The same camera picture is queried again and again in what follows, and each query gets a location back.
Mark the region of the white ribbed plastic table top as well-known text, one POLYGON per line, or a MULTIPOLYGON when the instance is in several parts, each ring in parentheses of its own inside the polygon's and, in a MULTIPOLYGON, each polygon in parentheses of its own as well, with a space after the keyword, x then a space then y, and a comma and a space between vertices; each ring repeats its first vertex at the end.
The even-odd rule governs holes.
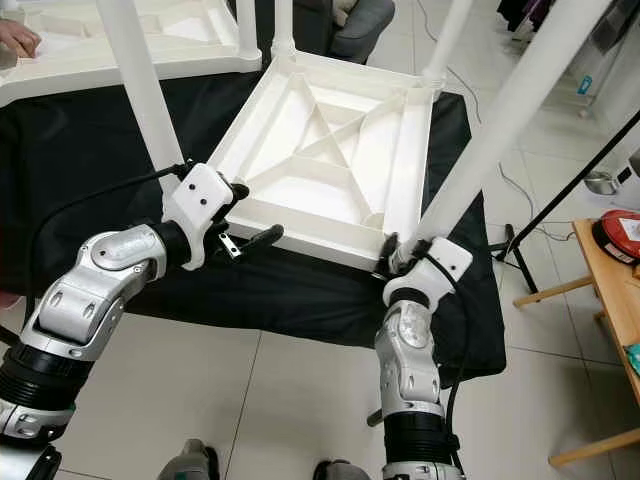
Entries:
POLYGON ((140 78, 174 79, 261 68, 253 0, 14 0, 4 18, 42 42, 3 61, 0 104, 140 78))
POLYGON ((279 56, 210 157, 250 188, 229 232, 247 238, 282 225, 284 250, 371 271, 389 236, 419 224, 439 92, 411 74, 279 56))

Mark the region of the person's bare hand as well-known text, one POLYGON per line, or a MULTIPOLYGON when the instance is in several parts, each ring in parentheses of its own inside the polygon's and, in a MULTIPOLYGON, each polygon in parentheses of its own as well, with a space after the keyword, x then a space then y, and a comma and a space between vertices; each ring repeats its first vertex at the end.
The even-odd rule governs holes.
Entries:
POLYGON ((42 37, 20 22, 1 18, 0 41, 18 58, 36 58, 42 37))

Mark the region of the black table cloth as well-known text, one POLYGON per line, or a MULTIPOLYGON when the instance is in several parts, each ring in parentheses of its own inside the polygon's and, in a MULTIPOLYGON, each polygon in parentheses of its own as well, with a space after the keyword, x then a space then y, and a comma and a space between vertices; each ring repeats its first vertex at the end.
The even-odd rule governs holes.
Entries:
MULTIPOLYGON (((42 294, 97 233, 161 216, 159 183, 116 189, 154 170, 120 86, 22 99, 0 111, 0 189, 6 292, 42 294)), ((474 255, 460 294, 433 325, 445 380, 506 370, 506 326, 488 252, 483 197, 451 239, 474 255)), ((339 346, 371 347, 387 308, 383 283, 276 246, 224 268, 179 270, 148 284, 128 311, 210 326, 265 330, 339 346)))

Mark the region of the black tripod stand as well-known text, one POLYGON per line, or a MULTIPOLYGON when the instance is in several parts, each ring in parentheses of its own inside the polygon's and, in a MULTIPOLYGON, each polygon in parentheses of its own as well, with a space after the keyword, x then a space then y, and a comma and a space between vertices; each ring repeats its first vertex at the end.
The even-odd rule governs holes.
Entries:
POLYGON ((492 257, 495 261, 504 262, 507 257, 513 257, 513 259, 515 259, 515 269, 521 271, 522 278, 524 278, 527 289, 529 289, 530 293, 538 291, 538 285, 535 283, 534 276, 532 276, 532 270, 529 264, 527 264, 525 256, 522 255, 522 252, 520 251, 521 243, 524 242, 530 234, 534 233, 535 230, 544 223, 547 216, 552 214, 552 212, 556 210, 567 197, 570 197, 573 189, 584 182, 586 177, 593 172, 596 166, 603 163, 605 157, 612 154, 614 148, 620 145, 623 138, 625 138, 627 134, 635 128, 637 123, 640 123, 640 109, 637 109, 635 114, 632 114, 631 118, 627 119, 626 123, 623 123, 622 127, 604 143, 604 146, 600 147, 600 150, 591 157, 588 163, 582 166, 580 172, 577 173, 575 177, 572 177, 566 184, 564 184, 564 187, 557 193, 557 196, 554 197, 553 200, 547 202, 547 205, 545 205, 543 209, 536 212, 536 214, 527 221, 527 224, 520 230, 520 232, 516 232, 513 225, 504 224, 503 228, 504 233, 506 233, 506 241, 489 244, 489 251, 492 252, 492 257))

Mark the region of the wooden side table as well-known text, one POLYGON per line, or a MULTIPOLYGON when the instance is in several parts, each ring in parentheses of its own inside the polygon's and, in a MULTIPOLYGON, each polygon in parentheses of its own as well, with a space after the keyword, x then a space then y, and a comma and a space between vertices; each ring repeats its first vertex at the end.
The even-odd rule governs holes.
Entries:
POLYGON ((593 288, 602 302, 602 311, 595 315, 596 320, 611 334, 631 392, 640 406, 640 372, 632 366, 628 356, 628 349, 640 347, 640 276, 636 275, 634 268, 613 260, 595 243, 591 236, 591 224, 593 221, 589 219, 572 221, 573 233, 579 238, 580 250, 588 265, 589 274, 572 282, 517 298, 513 301, 513 306, 520 308, 579 288, 593 288))

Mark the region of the small metal bowl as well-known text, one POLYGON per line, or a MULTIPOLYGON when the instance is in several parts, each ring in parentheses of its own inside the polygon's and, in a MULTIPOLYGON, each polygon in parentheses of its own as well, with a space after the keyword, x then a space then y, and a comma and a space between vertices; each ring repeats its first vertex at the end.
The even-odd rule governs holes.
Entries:
POLYGON ((594 196, 614 196, 618 191, 618 183, 609 172, 590 172, 582 178, 581 186, 594 196))

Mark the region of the grey right robot foot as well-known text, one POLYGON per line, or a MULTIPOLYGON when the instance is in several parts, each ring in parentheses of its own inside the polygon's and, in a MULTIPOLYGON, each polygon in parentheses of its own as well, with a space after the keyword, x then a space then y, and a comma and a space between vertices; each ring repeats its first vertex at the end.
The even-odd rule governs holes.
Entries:
POLYGON ((371 480, 364 468, 346 460, 326 460, 317 463, 312 480, 371 480))

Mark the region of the grey robot foot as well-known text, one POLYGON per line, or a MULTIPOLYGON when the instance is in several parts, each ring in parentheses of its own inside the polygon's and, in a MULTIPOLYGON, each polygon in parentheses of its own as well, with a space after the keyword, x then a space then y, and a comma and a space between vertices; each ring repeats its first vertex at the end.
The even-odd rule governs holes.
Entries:
POLYGON ((371 480, 364 468, 346 460, 326 460, 317 463, 312 480, 371 480))
POLYGON ((200 439, 188 439, 161 468, 156 480, 220 480, 218 452, 200 439))

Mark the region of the red round device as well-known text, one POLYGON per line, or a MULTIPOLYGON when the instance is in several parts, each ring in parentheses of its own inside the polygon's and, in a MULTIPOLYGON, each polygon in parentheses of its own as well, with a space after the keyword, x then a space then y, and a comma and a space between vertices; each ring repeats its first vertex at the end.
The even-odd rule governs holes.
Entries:
POLYGON ((591 238, 612 259, 623 265, 640 265, 640 211, 605 211, 590 225, 591 238))

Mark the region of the grey left robot foot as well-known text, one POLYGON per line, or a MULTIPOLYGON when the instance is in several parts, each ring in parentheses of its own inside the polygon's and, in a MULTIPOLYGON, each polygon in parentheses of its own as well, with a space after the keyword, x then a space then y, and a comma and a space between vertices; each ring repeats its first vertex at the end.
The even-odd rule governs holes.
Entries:
POLYGON ((218 452, 200 439, 188 439, 161 468, 156 480, 220 480, 218 452))

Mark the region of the white grey appliance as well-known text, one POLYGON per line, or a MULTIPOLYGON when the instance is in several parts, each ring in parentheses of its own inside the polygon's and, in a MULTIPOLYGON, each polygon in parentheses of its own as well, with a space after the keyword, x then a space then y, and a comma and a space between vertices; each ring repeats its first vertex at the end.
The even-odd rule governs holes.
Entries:
POLYGON ((625 169, 618 174, 618 183, 630 195, 640 195, 640 148, 628 156, 625 169))

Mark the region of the dark hanging clothes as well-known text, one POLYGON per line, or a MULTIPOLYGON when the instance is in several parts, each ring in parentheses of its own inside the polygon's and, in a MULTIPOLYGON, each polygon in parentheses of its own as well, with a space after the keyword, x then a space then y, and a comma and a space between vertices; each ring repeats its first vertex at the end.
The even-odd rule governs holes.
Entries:
MULTIPOLYGON (((503 50, 522 54, 543 27, 550 9, 559 0, 500 0, 497 12, 506 23, 508 40, 503 50)), ((631 29, 640 28, 640 0, 609 0, 608 8, 582 41, 581 51, 608 52, 621 44, 631 29)))

